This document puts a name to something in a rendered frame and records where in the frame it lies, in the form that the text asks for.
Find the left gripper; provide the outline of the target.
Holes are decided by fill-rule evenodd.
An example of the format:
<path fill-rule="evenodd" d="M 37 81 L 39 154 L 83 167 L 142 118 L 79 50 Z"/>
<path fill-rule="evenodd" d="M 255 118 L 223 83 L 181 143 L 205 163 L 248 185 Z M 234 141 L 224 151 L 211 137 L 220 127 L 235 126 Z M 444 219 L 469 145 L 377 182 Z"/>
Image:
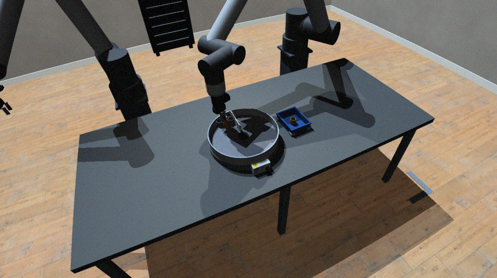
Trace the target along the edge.
<path fill-rule="evenodd" d="M 225 92 L 226 90 L 225 80 L 218 85 L 208 85 L 206 83 L 205 85 L 207 93 L 211 96 L 212 111 L 215 114 L 220 114 L 220 119 L 221 121 L 224 122 L 224 120 L 226 120 L 225 103 L 230 100 L 229 94 Z"/>

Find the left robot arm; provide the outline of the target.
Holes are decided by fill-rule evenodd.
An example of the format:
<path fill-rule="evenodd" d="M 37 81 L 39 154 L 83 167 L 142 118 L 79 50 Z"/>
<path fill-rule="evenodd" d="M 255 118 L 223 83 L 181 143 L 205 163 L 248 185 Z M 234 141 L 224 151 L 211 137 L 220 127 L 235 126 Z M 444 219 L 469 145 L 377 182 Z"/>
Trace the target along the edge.
<path fill-rule="evenodd" d="M 240 65 L 246 55 L 244 46 L 226 41 L 248 0 L 227 0 L 208 35 L 200 37 L 198 50 L 206 54 L 198 62 L 198 69 L 208 85 L 224 81 L 229 66 Z M 303 0 L 304 8 L 286 10 L 282 49 L 290 54 L 307 51 L 308 39 L 334 45 L 341 23 L 328 19 L 324 0 Z"/>

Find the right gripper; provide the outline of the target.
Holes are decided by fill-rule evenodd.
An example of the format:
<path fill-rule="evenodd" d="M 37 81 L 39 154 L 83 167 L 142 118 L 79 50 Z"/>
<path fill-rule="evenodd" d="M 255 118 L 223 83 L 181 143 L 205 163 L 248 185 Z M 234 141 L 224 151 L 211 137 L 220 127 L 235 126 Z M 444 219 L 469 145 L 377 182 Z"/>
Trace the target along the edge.
<path fill-rule="evenodd" d="M 3 89 L 4 89 L 4 86 L 0 85 L 0 92 L 3 91 Z M 5 107 L 3 107 L 3 105 L 5 105 L 8 108 L 9 111 L 12 110 L 12 108 L 10 107 L 10 105 L 8 104 L 8 102 L 4 102 L 0 98 L 0 110 L 2 109 L 5 112 L 6 115 L 10 115 L 9 111 Z"/>

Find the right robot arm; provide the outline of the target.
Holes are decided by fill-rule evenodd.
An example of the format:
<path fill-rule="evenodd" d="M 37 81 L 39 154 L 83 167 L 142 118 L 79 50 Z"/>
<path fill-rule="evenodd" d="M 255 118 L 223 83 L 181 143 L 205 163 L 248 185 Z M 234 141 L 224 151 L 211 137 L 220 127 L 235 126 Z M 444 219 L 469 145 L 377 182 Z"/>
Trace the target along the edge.
<path fill-rule="evenodd" d="M 95 56 L 110 81 L 115 102 L 132 104 L 142 99 L 146 90 L 136 74 L 127 49 L 110 42 L 81 0 L 55 0 L 77 30 L 95 51 Z M 25 0 L 0 0 L 0 80 L 7 66 Z"/>

